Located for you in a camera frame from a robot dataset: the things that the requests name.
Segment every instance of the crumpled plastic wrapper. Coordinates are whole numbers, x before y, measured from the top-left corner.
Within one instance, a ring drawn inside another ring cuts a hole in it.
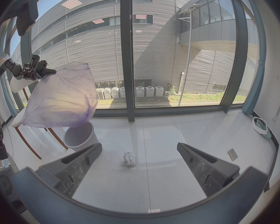
[[[128,166],[135,166],[136,156],[133,152],[125,152],[123,156],[123,161]]]
[[[96,85],[88,64],[72,62],[40,80],[22,123],[37,128],[78,127],[93,117],[96,106]]]

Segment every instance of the gray building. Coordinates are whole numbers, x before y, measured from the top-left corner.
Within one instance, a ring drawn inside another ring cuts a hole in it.
[[[236,25],[231,0],[133,0],[133,58],[137,86],[175,86],[184,79],[189,25],[176,20],[194,3],[192,50],[185,92],[225,90],[234,61]],[[255,25],[247,19],[249,53],[239,92],[248,93],[257,63]],[[31,29],[34,54],[48,68],[87,62],[97,88],[124,86],[121,59],[120,0],[63,0]],[[20,63],[19,46],[13,59]]]

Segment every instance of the chair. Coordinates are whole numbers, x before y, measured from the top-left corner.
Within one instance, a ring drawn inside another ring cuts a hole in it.
[[[24,117],[24,113],[25,113],[26,107],[24,109],[22,109],[20,111],[20,113],[18,113],[16,115],[16,117],[14,118],[13,122],[12,122],[12,127],[15,128],[15,130],[17,131],[17,133],[19,134],[19,136],[21,137],[21,139],[23,140],[23,142],[27,145],[27,147],[35,154],[35,156],[37,156],[39,159],[41,159],[41,157],[37,154],[37,152],[35,152],[35,150],[28,144],[28,142],[26,141],[26,139],[23,137],[22,133],[19,130],[19,126],[22,124],[23,121],[23,117]],[[56,135],[56,133],[53,131],[52,128],[45,128],[45,131],[50,131],[50,133],[54,136],[54,138],[65,148],[68,149],[67,146],[64,145],[64,143],[62,142],[62,140]]]

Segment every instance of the light pole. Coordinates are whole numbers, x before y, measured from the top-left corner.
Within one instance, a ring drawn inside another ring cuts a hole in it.
[[[186,68],[186,72],[184,74],[184,82],[182,84],[182,90],[181,90],[181,94],[180,94],[180,97],[179,97],[178,106],[180,106],[180,103],[182,101],[182,95],[184,93],[184,86],[186,84],[186,79],[187,79],[187,74],[188,74],[188,69],[189,69],[189,63],[190,63],[191,43],[192,43],[192,12],[193,12],[193,10],[198,8],[199,5],[200,5],[200,3],[195,3],[192,6],[190,6],[188,9],[185,9],[182,12],[179,13],[179,15],[180,15],[182,13],[190,12],[189,17],[176,18],[176,20],[183,20],[183,21],[186,21],[186,22],[190,23],[190,38],[189,38],[189,51],[188,51],[187,68]]]

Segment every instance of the floor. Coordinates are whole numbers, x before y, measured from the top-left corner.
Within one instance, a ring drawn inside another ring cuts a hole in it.
[[[254,166],[269,173],[275,146],[258,134],[251,117],[230,110],[163,117],[93,118],[103,151],[84,177],[73,198],[95,207],[122,212],[148,213],[172,210],[198,202],[206,196],[176,150],[178,142],[189,144],[220,159],[232,162],[227,151],[234,149],[240,173]],[[4,143],[19,169],[34,170],[62,158],[65,150],[44,129],[20,126],[39,160],[23,143],[15,129],[4,127]],[[62,139],[66,128],[54,129]],[[123,163],[124,152],[133,151],[136,165]]]

